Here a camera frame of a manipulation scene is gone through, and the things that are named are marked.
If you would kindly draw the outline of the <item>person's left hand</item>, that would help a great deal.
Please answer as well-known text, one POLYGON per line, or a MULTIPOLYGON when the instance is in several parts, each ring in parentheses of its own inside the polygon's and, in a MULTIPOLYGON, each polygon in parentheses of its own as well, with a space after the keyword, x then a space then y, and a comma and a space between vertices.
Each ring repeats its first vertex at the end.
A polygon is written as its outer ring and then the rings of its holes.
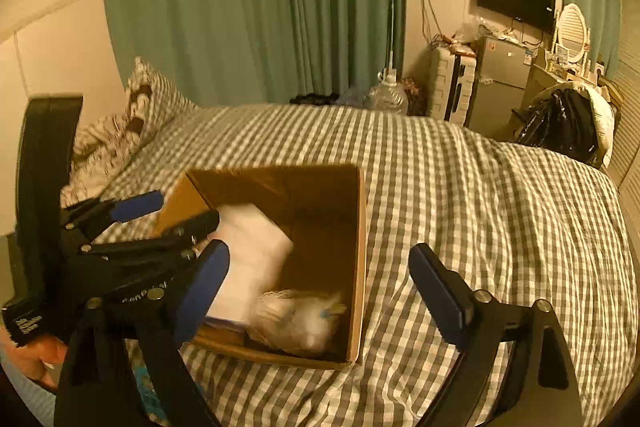
POLYGON ((1 329, 1 347, 11 363, 31 381, 50 391, 58 389, 52 367, 65 361, 67 346, 62 340, 43 335, 20 347, 6 329, 1 329))

